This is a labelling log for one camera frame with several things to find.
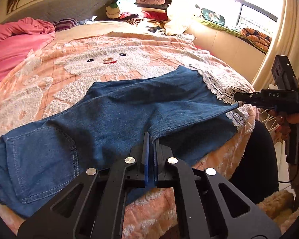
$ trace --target hand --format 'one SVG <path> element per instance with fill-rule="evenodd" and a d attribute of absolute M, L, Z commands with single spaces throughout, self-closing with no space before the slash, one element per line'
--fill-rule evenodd
<path fill-rule="evenodd" d="M 279 114 L 275 111 L 269 111 L 269 115 L 276 118 L 277 123 L 280 125 L 279 132 L 281 133 L 281 138 L 283 140 L 288 139 L 290 133 L 289 124 L 297 124 L 299 123 L 299 113 L 286 115 L 283 112 L 279 112 Z"/>

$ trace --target denim pocket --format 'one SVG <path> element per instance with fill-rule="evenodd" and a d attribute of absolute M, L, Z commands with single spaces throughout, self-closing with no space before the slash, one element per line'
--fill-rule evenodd
<path fill-rule="evenodd" d="M 58 127 L 7 138 L 6 146 L 9 174 L 24 204 L 56 194 L 79 174 L 75 143 Z"/>

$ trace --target curtain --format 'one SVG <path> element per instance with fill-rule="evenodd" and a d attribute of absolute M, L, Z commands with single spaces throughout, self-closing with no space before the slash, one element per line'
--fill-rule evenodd
<path fill-rule="evenodd" d="M 256 91 L 267 89 L 273 83 L 271 68 L 276 55 L 288 56 L 294 73 L 299 78 L 299 0 L 283 0 L 277 34 L 252 81 Z"/>

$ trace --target white lace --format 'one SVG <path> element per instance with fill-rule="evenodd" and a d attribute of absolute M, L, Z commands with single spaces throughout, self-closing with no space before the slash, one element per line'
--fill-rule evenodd
<path fill-rule="evenodd" d="M 227 104 L 235 104 L 234 94 L 236 92 L 249 92 L 249 87 L 236 80 L 232 75 L 226 76 L 226 79 L 217 78 L 212 68 L 198 64 L 186 66 L 193 70 L 197 70 L 203 77 L 203 81 L 206 83 L 207 88 L 216 95 L 217 99 L 222 100 Z M 239 108 L 227 112 L 226 116 L 232 120 L 235 127 L 240 128 L 246 124 L 249 119 L 248 109 L 249 105 L 244 105 L 242 102 L 239 103 Z"/>

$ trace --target pink quilt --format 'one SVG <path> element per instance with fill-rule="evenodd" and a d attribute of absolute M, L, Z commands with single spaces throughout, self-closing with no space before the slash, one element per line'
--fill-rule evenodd
<path fill-rule="evenodd" d="M 44 48 L 55 38 L 50 22 L 24 18 L 17 22 L 0 24 L 0 81 L 31 50 Z"/>
<path fill-rule="evenodd" d="M 92 55 L 93 64 L 86 64 Z M 115 67 L 104 67 L 103 59 L 108 57 L 117 60 Z M 94 35 L 30 53 L 4 78 L 0 83 L 0 136 L 66 110 L 83 98 L 95 81 L 155 77 L 178 65 L 196 69 L 209 89 L 226 103 L 232 102 L 235 89 L 253 91 L 230 66 L 208 51 L 195 48 L 190 41 L 150 34 Z M 246 104 L 227 117 L 237 126 L 237 133 L 194 167 L 214 167 L 230 178 L 253 130 L 256 108 Z M 23 219 L 3 205 L 0 216 L 17 233 Z M 126 207 L 122 239 L 158 239 L 176 223 L 173 189 L 154 189 Z"/>

